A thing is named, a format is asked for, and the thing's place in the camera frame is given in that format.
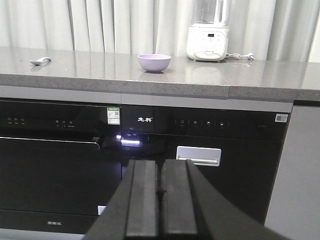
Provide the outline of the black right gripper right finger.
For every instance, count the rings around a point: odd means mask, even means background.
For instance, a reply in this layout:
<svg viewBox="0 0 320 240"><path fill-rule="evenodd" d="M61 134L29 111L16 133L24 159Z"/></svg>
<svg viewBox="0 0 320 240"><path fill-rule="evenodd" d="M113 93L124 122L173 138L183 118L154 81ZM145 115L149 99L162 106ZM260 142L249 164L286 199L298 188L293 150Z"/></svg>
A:
<svg viewBox="0 0 320 240"><path fill-rule="evenodd" d="M220 194L189 160L165 160L163 240L272 240L274 233Z"/></svg>

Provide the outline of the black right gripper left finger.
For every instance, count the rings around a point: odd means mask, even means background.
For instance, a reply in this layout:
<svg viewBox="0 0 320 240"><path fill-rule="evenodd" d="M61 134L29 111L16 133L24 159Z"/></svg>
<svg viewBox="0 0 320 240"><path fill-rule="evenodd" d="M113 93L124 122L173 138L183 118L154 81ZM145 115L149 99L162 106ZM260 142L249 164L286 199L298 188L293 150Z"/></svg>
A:
<svg viewBox="0 0 320 240"><path fill-rule="evenodd" d="M130 160L107 208L85 234L86 240L159 238L158 168L151 160Z"/></svg>

